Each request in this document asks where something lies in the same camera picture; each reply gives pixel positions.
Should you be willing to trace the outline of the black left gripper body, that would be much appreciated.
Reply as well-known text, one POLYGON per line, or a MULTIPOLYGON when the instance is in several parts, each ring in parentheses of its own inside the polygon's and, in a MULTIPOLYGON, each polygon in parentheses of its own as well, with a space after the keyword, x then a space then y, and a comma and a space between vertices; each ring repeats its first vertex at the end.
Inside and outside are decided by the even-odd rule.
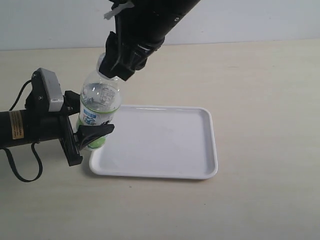
POLYGON ((77 146, 69 116, 64 113, 48 113, 40 117, 38 140, 58 139, 70 167, 80 165, 83 157, 77 146))

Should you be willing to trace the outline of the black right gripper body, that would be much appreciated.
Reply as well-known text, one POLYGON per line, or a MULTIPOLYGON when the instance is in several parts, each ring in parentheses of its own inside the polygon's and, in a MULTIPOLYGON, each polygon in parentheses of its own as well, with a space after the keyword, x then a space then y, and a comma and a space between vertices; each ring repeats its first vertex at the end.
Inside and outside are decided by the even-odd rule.
POLYGON ((121 40, 120 60, 133 61, 136 71, 143 69, 148 57, 163 44, 163 39, 156 42, 121 40))

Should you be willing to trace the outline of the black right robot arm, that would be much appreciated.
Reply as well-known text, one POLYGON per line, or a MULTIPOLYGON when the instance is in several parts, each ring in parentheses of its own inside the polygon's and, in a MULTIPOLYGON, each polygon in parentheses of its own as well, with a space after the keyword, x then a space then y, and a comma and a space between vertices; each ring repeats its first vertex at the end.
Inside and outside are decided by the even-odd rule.
POLYGON ((143 69, 166 35, 199 3, 198 0, 114 0, 104 19, 114 19, 115 30, 105 42, 97 70, 127 81, 143 69))

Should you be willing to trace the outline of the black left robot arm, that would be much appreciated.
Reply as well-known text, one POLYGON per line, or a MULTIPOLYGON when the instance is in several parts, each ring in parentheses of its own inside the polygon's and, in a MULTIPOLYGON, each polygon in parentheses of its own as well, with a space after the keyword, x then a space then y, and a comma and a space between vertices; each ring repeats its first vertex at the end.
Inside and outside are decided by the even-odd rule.
POLYGON ((9 148, 58 139, 68 165, 82 163, 80 151, 93 141, 113 132, 113 124, 81 125, 73 131, 69 116, 80 112, 80 95, 68 90, 58 112, 40 110, 40 101, 30 94, 25 109, 0 113, 0 147, 9 148))

